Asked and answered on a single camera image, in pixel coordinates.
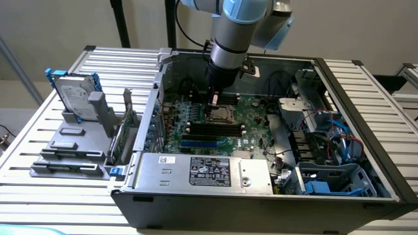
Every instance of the power supply label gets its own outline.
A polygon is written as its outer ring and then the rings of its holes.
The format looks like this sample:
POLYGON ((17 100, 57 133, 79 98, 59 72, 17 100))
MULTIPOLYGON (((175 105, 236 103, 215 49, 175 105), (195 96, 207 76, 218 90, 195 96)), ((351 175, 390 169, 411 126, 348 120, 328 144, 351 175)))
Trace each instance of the power supply label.
POLYGON ((188 182, 194 186, 231 187, 230 159, 190 158, 188 182))

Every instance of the metal table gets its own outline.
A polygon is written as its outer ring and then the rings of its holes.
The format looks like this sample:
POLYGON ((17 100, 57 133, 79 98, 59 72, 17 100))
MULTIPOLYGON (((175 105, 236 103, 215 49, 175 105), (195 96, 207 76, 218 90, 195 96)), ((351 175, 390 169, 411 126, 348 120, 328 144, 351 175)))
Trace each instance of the metal table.
MULTIPOLYGON (((109 106, 124 111, 123 88, 132 89, 133 108, 144 110, 156 68, 157 50, 96 47, 84 51, 71 72, 97 72, 109 106)), ((399 105, 363 66, 326 60, 383 148, 418 193, 418 133, 399 105)), ((0 157, 0 223, 55 228, 67 234, 133 235, 196 234, 137 231, 128 223, 107 192, 107 181, 32 178, 29 166, 61 123, 61 102, 52 92, 0 157)), ((351 235, 414 235, 418 211, 395 221, 378 220, 351 235)))

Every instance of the white wall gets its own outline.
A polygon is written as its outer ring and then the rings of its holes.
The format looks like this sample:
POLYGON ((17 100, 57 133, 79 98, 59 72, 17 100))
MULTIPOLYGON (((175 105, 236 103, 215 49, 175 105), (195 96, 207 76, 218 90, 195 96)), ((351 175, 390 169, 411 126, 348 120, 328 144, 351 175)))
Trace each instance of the white wall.
MULTIPOLYGON (((123 0, 131 44, 167 46, 164 0, 123 0)), ((296 21, 274 54, 358 59, 372 73, 418 61, 418 0, 291 0, 296 21)), ((211 17, 179 7, 190 36, 210 37, 211 17)), ((119 47, 108 0, 0 0, 0 34, 32 80, 67 69, 85 45, 119 47)), ((179 47, 196 48, 177 31, 179 47)), ((251 52, 263 50, 252 48, 251 52)), ((0 79, 16 79, 0 58, 0 79)))

